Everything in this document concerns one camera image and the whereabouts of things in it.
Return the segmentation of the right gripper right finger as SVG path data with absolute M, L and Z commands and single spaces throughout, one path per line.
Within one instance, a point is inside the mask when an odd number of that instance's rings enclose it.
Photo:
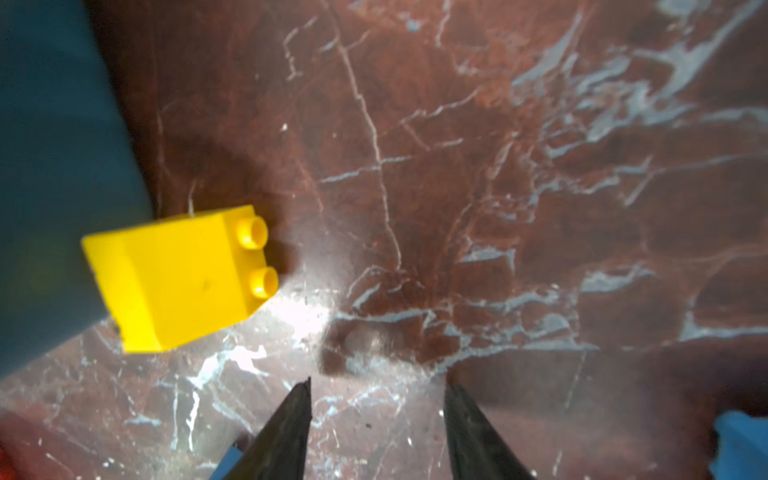
M 463 387 L 446 386 L 443 410 L 453 479 L 534 478 Z

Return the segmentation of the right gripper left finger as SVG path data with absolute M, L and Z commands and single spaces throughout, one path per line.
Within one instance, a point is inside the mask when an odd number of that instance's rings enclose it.
M 311 421 L 311 378 L 307 378 L 290 390 L 224 479 L 302 480 Z

